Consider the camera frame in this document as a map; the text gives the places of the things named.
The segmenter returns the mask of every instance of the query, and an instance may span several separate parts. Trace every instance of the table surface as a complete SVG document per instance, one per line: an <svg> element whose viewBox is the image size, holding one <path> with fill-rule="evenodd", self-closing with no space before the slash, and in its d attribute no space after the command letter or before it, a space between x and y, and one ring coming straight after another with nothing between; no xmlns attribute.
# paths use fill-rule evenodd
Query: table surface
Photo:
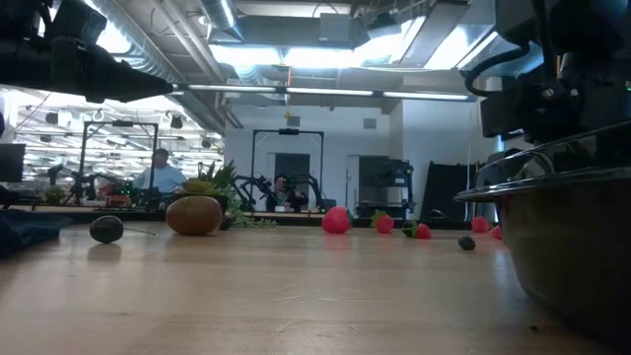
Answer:
<svg viewBox="0 0 631 355"><path fill-rule="evenodd" d="M2 355L609 353L526 296L488 236L126 226L157 235L75 226L0 262Z"/></svg>

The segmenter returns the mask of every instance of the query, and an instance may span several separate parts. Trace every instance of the computer screen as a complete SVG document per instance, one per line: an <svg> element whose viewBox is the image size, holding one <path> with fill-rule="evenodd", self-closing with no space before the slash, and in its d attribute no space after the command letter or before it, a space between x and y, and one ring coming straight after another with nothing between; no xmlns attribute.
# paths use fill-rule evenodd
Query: computer screen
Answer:
<svg viewBox="0 0 631 355"><path fill-rule="evenodd" d="M22 182L26 144L0 144L0 182Z"/></svg>

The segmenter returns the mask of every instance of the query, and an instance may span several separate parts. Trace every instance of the black frame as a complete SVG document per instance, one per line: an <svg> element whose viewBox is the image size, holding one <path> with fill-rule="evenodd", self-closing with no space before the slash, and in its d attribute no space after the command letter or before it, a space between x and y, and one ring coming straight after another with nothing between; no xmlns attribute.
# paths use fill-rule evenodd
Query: black frame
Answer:
<svg viewBox="0 0 631 355"><path fill-rule="evenodd" d="M88 139L90 139L90 137L92 137L93 134L96 134L97 132L99 132L99 129L103 128L105 125L111 125L112 127L133 127L134 125L139 125L139 126L151 126L154 127L154 144L153 144L153 150L152 150L152 157L153 157L153 153L156 152L156 148L158 147L158 129L159 129L159 125L158 123L139 123L139 122L132 122L132 121L123 121L123 120L116 120L116 121L112 121L112 122L97 122L97 121L85 121L83 126L83 139L81 142L81 158L79 161L79 178L77 178L77 180L75 181L75 190L76 190L76 194L75 194L75 202L77 204L77 206L81 205L81 197L83 196L83 191L82 191L82 187L83 187L83 171L85 169L85 164L86 164L86 145L88 144ZM95 131L89 134L88 132L88 128L91 125L99 125L100 127ZM149 190L151 190L154 187L154 160L152 158L151 160L151 174L149 177Z"/></svg>
<svg viewBox="0 0 631 355"><path fill-rule="evenodd" d="M324 168L324 132L322 131L302 131L298 129L254 129L252 131L252 157L250 161L249 176L254 178L254 156L256 154L256 135L258 133L278 133L279 135L300 135L317 134L320 138L319 145L319 190L322 192L322 169ZM249 187L249 194L252 195L252 185Z"/></svg>

